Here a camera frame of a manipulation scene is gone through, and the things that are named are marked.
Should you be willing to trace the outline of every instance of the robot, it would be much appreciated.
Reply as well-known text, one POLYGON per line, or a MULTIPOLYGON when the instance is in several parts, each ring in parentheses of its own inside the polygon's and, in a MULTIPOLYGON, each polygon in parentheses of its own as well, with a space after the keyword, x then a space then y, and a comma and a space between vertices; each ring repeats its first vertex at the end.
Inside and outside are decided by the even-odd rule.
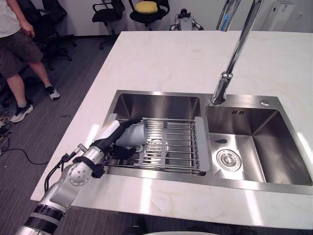
POLYGON ((88 149, 80 144, 70 155, 65 154, 53 169, 55 171, 62 165, 63 171, 60 179, 50 188, 45 181, 46 192, 43 198, 24 226, 18 229, 16 235, 54 234, 66 211, 80 189, 88 183, 90 177, 101 178, 105 173, 102 163, 107 161, 109 153, 114 151, 116 140, 122 136, 128 127, 139 122, 141 119, 131 119, 122 123, 117 120, 108 122, 96 135, 88 149), (83 155, 76 157, 73 164, 63 169, 64 163, 73 158, 80 150, 84 152, 83 155))
POLYGON ((190 12, 187 13, 187 9, 182 9, 180 14, 175 17, 174 24, 170 25, 170 31, 179 30, 204 30, 204 28, 198 24, 190 12))

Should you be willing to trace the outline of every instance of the man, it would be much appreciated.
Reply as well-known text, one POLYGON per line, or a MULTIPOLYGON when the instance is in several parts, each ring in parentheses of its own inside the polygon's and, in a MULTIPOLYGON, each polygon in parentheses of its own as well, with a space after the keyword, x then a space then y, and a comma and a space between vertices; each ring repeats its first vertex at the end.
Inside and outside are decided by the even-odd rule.
POLYGON ((26 102, 24 83, 19 75, 21 60, 40 77, 52 100, 60 97, 41 63, 43 54, 32 41, 34 36, 34 28, 27 22, 17 0, 0 0, 0 73, 6 78, 17 101, 12 122, 22 121, 33 110, 33 106, 26 102))

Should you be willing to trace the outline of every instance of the faucet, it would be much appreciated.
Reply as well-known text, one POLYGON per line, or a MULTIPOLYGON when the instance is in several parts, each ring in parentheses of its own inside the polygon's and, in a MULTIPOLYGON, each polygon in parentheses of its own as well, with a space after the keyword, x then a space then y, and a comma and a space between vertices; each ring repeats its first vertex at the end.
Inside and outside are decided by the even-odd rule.
MULTIPOLYGON (((232 21, 232 18, 238 8, 241 0, 226 0, 224 8, 221 12, 219 22, 217 23, 216 30, 226 32, 232 21)), ((263 0, 253 0, 252 6, 246 18, 244 28, 241 32, 239 40, 236 44, 235 50, 230 58, 226 71, 222 72, 218 85, 211 97, 211 103, 214 105, 222 104, 226 99, 226 88, 228 87, 232 77, 234 66, 244 48, 248 35, 251 31, 253 22, 261 8, 263 0)))

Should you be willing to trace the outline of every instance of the marble countertop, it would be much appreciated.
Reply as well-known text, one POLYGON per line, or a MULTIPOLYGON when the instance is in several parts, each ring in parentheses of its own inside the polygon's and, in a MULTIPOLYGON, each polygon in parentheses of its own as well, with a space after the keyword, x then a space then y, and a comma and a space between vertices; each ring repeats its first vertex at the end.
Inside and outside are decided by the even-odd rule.
MULTIPOLYGON (((48 172, 102 126, 116 90, 213 93, 240 32, 122 32, 54 152, 31 199, 44 194, 48 172)), ((253 31, 228 94, 279 97, 313 156, 313 34, 253 31)), ((55 173, 50 184, 57 181, 55 173)), ((91 179, 74 206, 208 222, 313 229, 313 196, 104 175, 91 179)))

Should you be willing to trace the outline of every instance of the stainless steel sink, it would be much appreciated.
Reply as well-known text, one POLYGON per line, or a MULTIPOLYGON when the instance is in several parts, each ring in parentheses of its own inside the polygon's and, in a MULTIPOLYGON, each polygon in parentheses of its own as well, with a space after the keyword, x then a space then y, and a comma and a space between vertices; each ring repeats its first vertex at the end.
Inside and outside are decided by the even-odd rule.
MULTIPOLYGON (((105 122, 112 113, 117 114, 117 119, 189 121, 202 117, 209 170, 199 175, 190 171, 136 169, 129 167, 138 158, 134 155, 126 161, 111 160, 107 172, 228 188, 313 194, 312 178, 303 161, 303 157, 308 157, 278 98, 228 95, 221 105, 212 105, 210 98, 210 94, 117 91, 105 122)), ((180 160, 177 154, 169 155, 169 161, 171 157, 176 162, 180 160)), ((186 161, 186 167, 192 166, 190 160, 186 161)))

